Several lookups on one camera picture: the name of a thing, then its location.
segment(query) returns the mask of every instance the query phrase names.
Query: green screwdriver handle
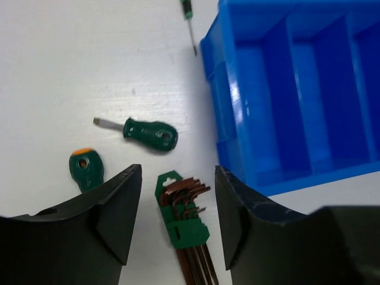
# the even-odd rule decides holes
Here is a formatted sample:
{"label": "green screwdriver handle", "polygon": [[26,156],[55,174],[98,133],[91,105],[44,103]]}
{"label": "green screwdriver handle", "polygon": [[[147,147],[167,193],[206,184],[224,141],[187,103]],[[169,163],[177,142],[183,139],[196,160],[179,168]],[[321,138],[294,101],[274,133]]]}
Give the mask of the green screwdriver handle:
{"label": "green screwdriver handle", "polygon": [[174,149],[178,141],[178,132],[167,123],[138,122],[131,118],[125,122],[123,136],[159,151]]}
{"label": "green screwdriver handle", "polygon": [[92,148],[73,152],[69,158],[69,169],[82,193],[103,184],[105,169],[102,159]]}
{"label": "green screwdriver handle", "polygon": [[192,7],[191,0],[180,0],[182,4],[183,14],[185,15],[185,19],[189,20],[192,18]]}

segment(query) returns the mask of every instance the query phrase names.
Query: blue plastic bin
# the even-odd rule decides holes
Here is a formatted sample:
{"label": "blue plastic bin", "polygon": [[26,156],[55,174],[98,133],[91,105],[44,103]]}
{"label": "blue plastic bin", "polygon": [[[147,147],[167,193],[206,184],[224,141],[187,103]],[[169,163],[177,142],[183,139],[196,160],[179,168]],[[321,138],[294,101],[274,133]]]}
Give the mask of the blue plastic bin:
{"label": "blue plastic bin", "polygon": [[201,42],[220,164],[275,195],[380,170],[380,2],[221,0]]}

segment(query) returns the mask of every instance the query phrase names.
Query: white desk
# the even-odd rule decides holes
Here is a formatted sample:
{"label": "white desk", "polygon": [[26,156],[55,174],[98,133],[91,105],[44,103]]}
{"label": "white desk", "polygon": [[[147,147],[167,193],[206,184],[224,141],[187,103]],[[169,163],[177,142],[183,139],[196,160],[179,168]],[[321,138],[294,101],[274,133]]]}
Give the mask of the white desk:
{"label": "white desk", "polygon": [[[217,0],[193,0],[193,8],[199,42],[216,16]],[[178,146],[155,156],[95,127],[94,116],[166,121],[179,131]],[[213,186],[218,160],[210,89],[179,0],[0,0],[0,130],[3,216],[36,214],[78,195],[68,170],[78,148],[100,153],[106,179],[141,163],[140,205],[120,284],[183,284],[154,199],[156,179],[175,169]],[[379,175],[349,181],[337,184],[345,190],[329,184],[275,199],[304,212],[324,204],[330,192],[336,193],[333,202],[380,202],[373,197]],[[197,203],[207,206],[202,220],[220,284],[230,285],[214,192]]]}

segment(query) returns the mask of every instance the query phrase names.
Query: flathead screwdriver tip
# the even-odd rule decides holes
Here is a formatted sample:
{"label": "flathead screwdriver tip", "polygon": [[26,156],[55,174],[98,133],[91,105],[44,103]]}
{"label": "flathead screwdriver tip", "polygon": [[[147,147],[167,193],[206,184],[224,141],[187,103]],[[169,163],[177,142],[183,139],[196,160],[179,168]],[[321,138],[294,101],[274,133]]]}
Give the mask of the flathead screwdriver tip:
{"label": "flathead screwdriver tip", "polygon": [[100,118],[94,118],[93,123],[95,125],[99,125],[100,124]]}

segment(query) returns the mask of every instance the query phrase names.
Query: screwdriver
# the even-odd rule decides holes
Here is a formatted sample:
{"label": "screwdriver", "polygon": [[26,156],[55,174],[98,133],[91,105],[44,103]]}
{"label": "screwdriver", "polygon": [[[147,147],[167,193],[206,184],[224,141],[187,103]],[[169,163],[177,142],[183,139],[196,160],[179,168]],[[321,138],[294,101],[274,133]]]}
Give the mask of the screwdriver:
{"label": "screwdriver", "polygon": [[195,44],[194,34],[192,32],[192,26],[191,26],[191,19],[193,16],[192,7],[191,7],[191,0],[180,0],[180,1],[182,4],[183,14],[185,15],[185,19],[188,22],[191,44],[192,44],[192,47],[194,48],[194,54],[195,54],[195,56],[197,56],[197,46]]}
{"label": "screwdriver", "polygon": [[82,193],[103,184],[105,169],[102,159],[92,148],[73,152],[69,158],[69,169]]}
{"label": "screwdriver", "polygon": [[170,151],[177,145],[178,133],[174,127],[163,122],[138,122],[128,118],[124,125],[105,119],[94,118],[94,124],[123,133],[124,138],[132,138],[158,151]]}

